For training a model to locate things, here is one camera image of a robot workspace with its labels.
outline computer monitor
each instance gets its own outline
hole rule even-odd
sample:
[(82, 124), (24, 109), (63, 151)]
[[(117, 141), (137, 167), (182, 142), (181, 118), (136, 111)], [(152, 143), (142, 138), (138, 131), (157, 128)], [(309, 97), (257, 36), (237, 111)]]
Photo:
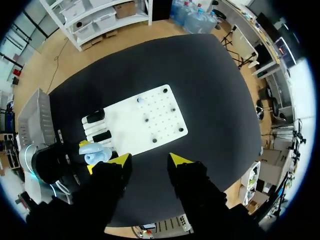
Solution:
[(262, 12), (258, 15), (256, 21), (265, 30), (273, 42), (277, 41), (281, 37), (278, 30)]

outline black table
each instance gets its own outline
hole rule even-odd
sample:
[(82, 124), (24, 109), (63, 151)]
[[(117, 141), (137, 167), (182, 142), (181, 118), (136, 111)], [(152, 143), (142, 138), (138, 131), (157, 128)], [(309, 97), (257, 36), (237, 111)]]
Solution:
[[(112, 227), (154, 223), (183, 213), (167, 173), (169, 152), (202, 161), (211, 181), (225, 191), (261, 150), (247, 85), (226, 49), (210, 34), (148, 41), (82, 69), (50, 93), (54, 129), (61, 130), (65, 142), (77, 144), (86, 139), (83, 117), (164, 84), (174, 93), (188, 135), (133, 156), (133, 173)], [(76, 149), (69, 155), (84, 163)], [(89, 177), (84, 165), (77, 174), (81, 183)]]

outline wooden floor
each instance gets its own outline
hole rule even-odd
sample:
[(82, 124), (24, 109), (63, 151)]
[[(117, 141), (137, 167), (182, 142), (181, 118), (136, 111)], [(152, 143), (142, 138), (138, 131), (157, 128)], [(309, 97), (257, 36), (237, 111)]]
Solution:
[[(221, 30), (214, 29), (212, 33), (221, 40), (227, 34), (228, 28), (230, 26), (223, 25)], [(16, 116), (19, 115), (21, 109), (37, 88), (50, 93), (70, 76), (100, 58), (149, 40), (183, 34), (185, 34), (184, 30), (169, 20), (153, 22), (152, 26), (148, 26), (146, 23), (137, 23), (123, 27), (119, 29), (117, 36), (104, 39), (93, 47), (79, 52), (63, 33), (58, 30), (41, 46), (41, 53), (36, 52), (25, 64), (20, 76), (19, 85), (14, 86), (14, 111)], [(255, 69), (249, 69), (247, 66), (241, 68), (241, 74), (251, 93), (252, 101), (256, 104), (258, 89), (264, 83), (252, 76), (254, 71)], [(269, 114), (266, 114), (263, 121), (260, 122), (261, 134), (268, 134), (270, 128), (271, 117)], [(263, 138), (262, 140), (264, 146), (267, 138)], [(229, 208), (240, 203), (238, 200), (240, 186), (241, 183), (238, 180), (225, 191), (227, 193), (227, 206)], [(107, 228), (106, 232), (114, 235), (135, 237), (131, 228), (127, 227)]]

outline water bottle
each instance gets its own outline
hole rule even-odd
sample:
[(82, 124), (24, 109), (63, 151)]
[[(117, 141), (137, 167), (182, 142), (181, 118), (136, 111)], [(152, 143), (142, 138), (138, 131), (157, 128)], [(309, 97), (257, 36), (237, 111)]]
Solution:
[(189, 0), (189, 7), (190, 7), (193, 11), (198, 11), (197, 5), (193, 2), (193, 0)]
[(204, 15), (204, 10), (199, 8), (197, 12), (193, 12), (187, 16), (184, 30), (190, 34), (203, 34), (206, 24), (207, 17)]
[(205, 24), (205, 29), (204, 29), (204, 33), (205, 34), (210, 34), (211, 31), (216, 27), (216, 25), (218, 24), (218, 19), (215, 15), (215, 12), (212, 11), (210, 13), (210, 15), (207, 16), (207, 21)]
[(183, 7), (179, 8), (177, 14), (175, 15), (174, 21), (180, 26), (185, 25), (186, 16), (191, 12), (189, 7), (189, 2), (185, 1)]
[(182, 0), (173, 0), (171, 10), (170, 10), (170, 18), (174, 19), (177, 15), (177, 12), (183, 6)]

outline metal rack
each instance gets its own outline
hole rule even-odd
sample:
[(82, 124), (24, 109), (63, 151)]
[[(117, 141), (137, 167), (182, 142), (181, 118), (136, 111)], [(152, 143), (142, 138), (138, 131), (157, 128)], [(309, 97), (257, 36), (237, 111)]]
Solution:
[(18, 169), (20, 168), (20, 162), (19, 162), (19, 152), (15, 147), (14, 141), (15, 141), (15, 135), (13, 133), (4, 133), (4, 140), (5, 141), (12, 141), (13, 148), (7, 149), (5, 146), (5, 154), (8, 157), (10, 168), (11, 169)]
[(58, 27), (62, 30), (62, 32), (68, 37), (68, 39), (70, 40), (70, 42), (81, 52), (82, 48), (81, 46), (87, 42), (89, 42), (90, 40), (104, 34), (107, 32), (110, 32), (112, 30), (130, 25), (130, 24), (135, 24), (135, 23), (139, 23), (139, 22), (144, 22), (144, 21), (148, 21), (148, 25), (150, 26), (152, 24), (152, 14), (153, 14), (153, 0), (144, 0), (144, 4), (146, 7), (146, 10), (148, 12), (148, 14), (146, 14), (144, 12), (144, 9), (142, 11), (138, 11), (137, 14), (133, 15), (133, 16), (128, 16), (125, 18), (121, 18), (118, 19), (116, 21), (116, 24), (113, 25), (112, 27), (106, 28), (106, 29), (99, 29), (99, 28), (95, 28), (95, 33), (93, 35), (91, 35), (90, 37), (87, 37), (85, 39), (80, 39), (80, 38), (76, 38), (73, 34), (72, 34), (72, 26), (74, 23), (80, 21), (81, 19), (84, 19), (100, 10), (112, 7), (114, 5), (117, 4), (122, 4), (122, 3), (126, 3), (126, 2), (130, 2), (132, 0), (113, 0), (112, 2), (108, 2), (106, 4), (100, 5), (98, 7), (87, 7), (85, 12), (82, 13), (79, 16), (76, 16), (73, 19), (68, 19), (65, 23), (62, 23), (60, 21), (60, 19), (58, 18), (58, 16), (56, 15), (56, 13), (54, 12), (54, 8), (58, 7), (64, 0), (57, 0), (56, 2), (54, 2), (53, 4), (49, 5), (47, 0), (39, 0), (40, 3), (43, 5), (44, 9), (48, 12), (48, 14), (50, 15), (50, 17), (55, 21), (55, 23), (58, 25)]

